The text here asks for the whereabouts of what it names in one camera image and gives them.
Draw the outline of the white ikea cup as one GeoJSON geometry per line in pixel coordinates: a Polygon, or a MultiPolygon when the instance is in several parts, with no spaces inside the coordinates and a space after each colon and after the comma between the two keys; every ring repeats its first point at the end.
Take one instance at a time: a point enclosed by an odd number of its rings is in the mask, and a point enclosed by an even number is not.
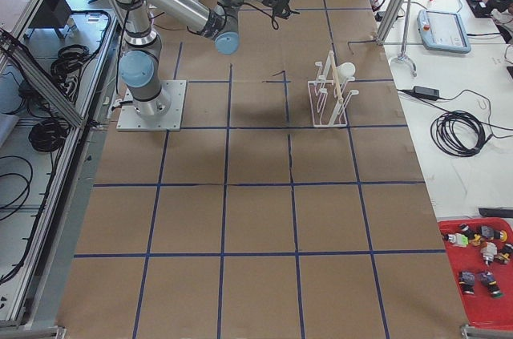
{"type": "Polygon", "coordinates": [[[336,67],[336,71],[341,82],[355,80],[356,67],[353,63],[342,63],[336,67]]]}

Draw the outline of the teach pendant tablet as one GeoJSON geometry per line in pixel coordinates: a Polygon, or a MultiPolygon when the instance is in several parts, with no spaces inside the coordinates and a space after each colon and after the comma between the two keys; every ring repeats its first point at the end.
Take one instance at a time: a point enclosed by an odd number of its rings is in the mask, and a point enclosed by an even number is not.
{"type": "Polygon", "coordinates": [[[418,31],[427,50],[468,54],[471,45],[458,13],[439,10],[420,10],[418,31]]]}

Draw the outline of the black power adapter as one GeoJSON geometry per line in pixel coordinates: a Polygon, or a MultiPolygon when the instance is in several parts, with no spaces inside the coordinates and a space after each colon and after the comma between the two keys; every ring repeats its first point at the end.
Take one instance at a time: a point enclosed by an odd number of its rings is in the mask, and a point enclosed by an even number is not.
{"type": "Polygon", "coordinates": [[[437,101],[440,99],[439,90],[430,87],[413,86],[411,93],[417,99],[430,101],[437,101]]]}

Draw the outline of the red parts tray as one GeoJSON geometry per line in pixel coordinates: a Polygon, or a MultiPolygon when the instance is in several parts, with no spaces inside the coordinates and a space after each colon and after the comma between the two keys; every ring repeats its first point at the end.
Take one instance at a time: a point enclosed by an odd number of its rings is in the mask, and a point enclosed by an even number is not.
{"type": "Polygon", "coordinates": [[[503,219],[438,223],[470,324],[512,330],[512,229],[503,219]]]}

